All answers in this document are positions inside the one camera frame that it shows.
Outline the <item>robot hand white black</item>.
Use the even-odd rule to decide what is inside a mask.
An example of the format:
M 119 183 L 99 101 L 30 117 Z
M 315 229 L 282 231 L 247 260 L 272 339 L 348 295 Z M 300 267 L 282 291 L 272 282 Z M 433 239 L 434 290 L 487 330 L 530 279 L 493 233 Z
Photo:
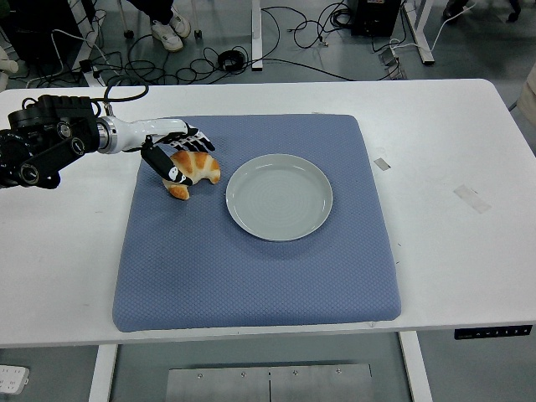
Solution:
M 139 151 L 142 159 L 163 179 L 172 183 L 192 185 L 191 178 L 176 167 L 158 146 L 169 145 L 178 150 L 208 152 L 212 142 L 195 126 L 177 118 L 161 118 L 124 122 L 115 120 L 117 145 L 115 151 Z

